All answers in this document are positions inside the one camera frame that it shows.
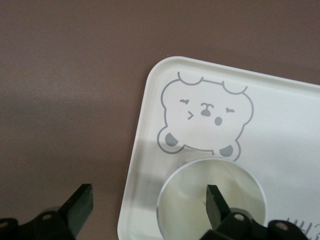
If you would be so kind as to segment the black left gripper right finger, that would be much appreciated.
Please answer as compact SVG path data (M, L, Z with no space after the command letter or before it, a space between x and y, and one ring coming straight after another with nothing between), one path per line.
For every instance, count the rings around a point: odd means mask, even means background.
M231 213L217 185L207 185L205 208L213 230L217 229L222 221Z

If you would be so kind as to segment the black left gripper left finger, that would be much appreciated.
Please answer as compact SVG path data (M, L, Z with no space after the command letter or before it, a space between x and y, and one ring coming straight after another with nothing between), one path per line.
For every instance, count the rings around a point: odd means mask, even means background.
M77 237L93 207L93 186L84 183L59 208L59 215L73 237Z

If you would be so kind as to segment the white plastic cup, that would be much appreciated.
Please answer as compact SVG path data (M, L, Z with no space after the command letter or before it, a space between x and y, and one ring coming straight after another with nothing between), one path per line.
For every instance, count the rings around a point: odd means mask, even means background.
M174 171L161 189L156 215L164 240L199 240L212 228L206 212L208 185L218 187L231 209L266 224L266 196L258 180L233 161L202 158Z

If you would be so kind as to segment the white bear print tray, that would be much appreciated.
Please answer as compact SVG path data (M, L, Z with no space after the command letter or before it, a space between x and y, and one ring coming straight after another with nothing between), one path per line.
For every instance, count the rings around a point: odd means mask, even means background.
M119 240L164 240L163 185L198 159L235 162L260 183L266 223L320 240L320 86L175 56L144 90L117 226Z

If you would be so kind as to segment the brown table cover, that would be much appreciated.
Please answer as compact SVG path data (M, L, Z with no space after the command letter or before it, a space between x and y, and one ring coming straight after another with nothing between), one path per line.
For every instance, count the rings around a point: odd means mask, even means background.
M0 218L89 183L78 240L118 240L146 79L171 56L320 84L320 0L0 0Z

